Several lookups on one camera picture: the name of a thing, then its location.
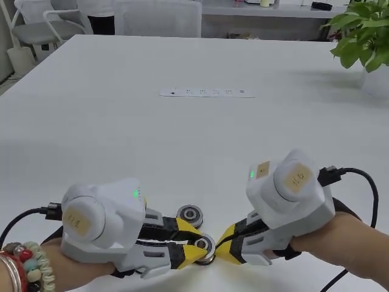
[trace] beaded bracelet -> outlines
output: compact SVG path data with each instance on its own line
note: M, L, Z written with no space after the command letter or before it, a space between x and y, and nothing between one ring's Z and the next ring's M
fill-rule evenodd
M42 275L43 292L55 292L55 276L53 275L53 269L50 265L50 260L42 250L42 247L35 242L27 242L24 246L32 251L33 259L37 261L38 268Z

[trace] black cable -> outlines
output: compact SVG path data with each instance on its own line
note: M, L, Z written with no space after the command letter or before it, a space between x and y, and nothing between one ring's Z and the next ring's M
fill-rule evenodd
M378 201L379 201L379 195L378 195L376 183L374 182L372 177L368 173L364 172L363 170L347 168L347 169L340 169L340 171L341 171L341 175L345 173L356 173L358 175L362 175L369 182L371 190L373 191L373 215L371 217L370 227L376 228L377 218L378 218Z
M363 170L360 169L344 168L344 169L338 169L337 171L339 175L344 175L346 173L356 173L357 175L362 175L369 182L371 190L373 191L373 215L371 217L370 227L375 228L377 225L378 201L379 201L379 195L378 195L376 183L367 172L364 172ZM344 269L335 278L333 278L320 292L327 292L332 286L336 284L336 282L338 282L341 278L343 278L347 274L348 271Z
M25 211L22 214L20 214L17 217L15 217L15 219L13 219L7 225L7 227L4 229L4 231L2 232L2 234L0 236L0 250L2 249L2 246L4 244L5 238L7 237L8 233L10 232L12 227L14 227L15 224L17 224L17 222L22 220L24 217L27 217L27 216L32 215L32 214L46 214L46 213L47 213L47 208L42 207L42 208L36 208L36 209L31 209L31 210Z
M320 292L328 291L332 286L334 286L336 284L336 282L338 282L341 278L343 278L347 274L348 274L348 271L346 269L344 269L335 278L333 278L331 281L329 281L328 284L325 285L325 287Z

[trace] table surface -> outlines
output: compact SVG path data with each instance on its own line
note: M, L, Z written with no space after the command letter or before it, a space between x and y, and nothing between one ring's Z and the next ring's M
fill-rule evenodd
M236 2L235 0L202 0L203 15L332 18L344 11L346 11L346 7L333 7L331 11L324 11L300 5L275 4L271 7L261 7L258 4Z
M362 93L331 43L75 36L0 99L2 229L24 209L60 201L75 183L138 177L148 204L204 211L216 240L252 210L249 165L306 151L319 167L358 167L381 193L389 232L388 103ZM160 97L161 88L244 88L255 99ZM333 194L364 220L368 184L349 175ZM31 216L9 240L42 240L58 223ZM320 291L340 271L308 254L270 267L221 260L150 281L105 277L81 291ZM346 276L332 291L384 291Z

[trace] cable connector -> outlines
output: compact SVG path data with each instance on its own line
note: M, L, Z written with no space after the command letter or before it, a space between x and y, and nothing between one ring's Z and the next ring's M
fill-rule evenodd
M62 205L60 203L50 203L47 205L46 220L62 221Z
M344 174L343 169L337 169L334 166L324 167L323 169L320 169L317 180L322 187L326 187L342 180L341 176Z

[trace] beige label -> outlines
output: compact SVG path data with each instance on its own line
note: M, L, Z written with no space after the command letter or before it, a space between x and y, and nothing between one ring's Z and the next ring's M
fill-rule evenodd
M67 223L79 236L85 236L92 225L88 218L74 208L67 208L62 216L62 221Z
M266 161L256 169L256 178L262 178L269 175L270 161Z
M306 185L312 176L312 172L307 166L298 163L284 180L285 186L294 193L298 193Z

